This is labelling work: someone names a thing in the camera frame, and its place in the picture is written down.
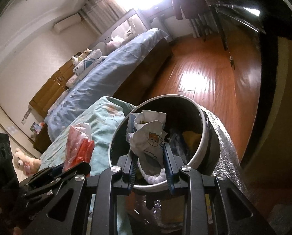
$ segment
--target red and white plastic package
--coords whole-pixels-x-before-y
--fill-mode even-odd
[[[92,140],[89,124],[80,123],[70,126],[63,171],[74,167],[80,162],[89,163],[94,147],[95,142]]]

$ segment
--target silver screw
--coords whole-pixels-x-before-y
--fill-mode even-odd
[[[118,172],[118,171],[121,170],[121,168],[120,168],[119,166],[112,166],[110,169],[111,169],[111,171],[113,171],[113,172]]]
[[[185,172],[188,172],[188,171],[190,171],[192,168],[190,167],[190,166],[188,166],[188,165],[184,165],[184,166],[182,166],[182,171],[185,171]]]
[[[84,177],[84,175],[76,175],[75,177],[74,177],[74,179],[76,180],[76,181],[82,181],[83,179],[84,179],[85,177]]]
[[[221,181],[224,181],[224,180],[226,180],[226,175],[224,175],[224,174],[218,174],[218,175],[217,175],[217,178],[218,178],[219,180],[221,180]]]

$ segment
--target floor plank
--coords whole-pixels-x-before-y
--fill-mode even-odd
[[[208,36],[206,42],[187,37],[175,43],[172,51],[174,56],[161,70],[147,99],[164,94],[193,99],[220,118],[234,145],[243,146],[237,149],[242,157],[250,135],[243,135],[244,121],[237,115],[241,110],[236,105],[234,74],[220,36]]]

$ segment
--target stuffed animal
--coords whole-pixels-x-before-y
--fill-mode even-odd
[[[92,50],[86,48],[86,50],[78,57],[72,57],[72,62],[73,65],[76,66],[78,65],[79,62],[81,62],[85,57],[87,57],[89,55],[89,53],[92,52]]]
[[[25,155],[19,148],[15,149],[13,162],[15,168],[22,170],[26,176],[35,174],[41,166],[41,160]]]

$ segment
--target ceiling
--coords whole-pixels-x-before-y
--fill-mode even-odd
[[[0,70],[41,32],[83,4],[84,0],[11,0],[0,16]]]

